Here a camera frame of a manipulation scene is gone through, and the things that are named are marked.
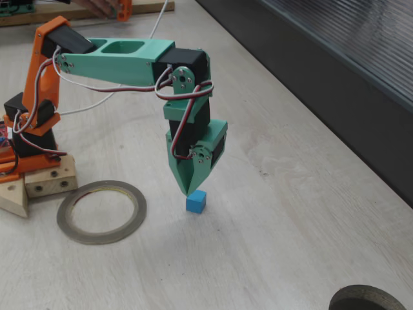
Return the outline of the person's hand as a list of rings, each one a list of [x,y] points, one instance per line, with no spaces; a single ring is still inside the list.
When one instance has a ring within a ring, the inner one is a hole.
[[[82,6],[103,19],[113,17],[118,10],[123,8],[119,1],[114,0],[77,0],[73,1],[73,3]]]

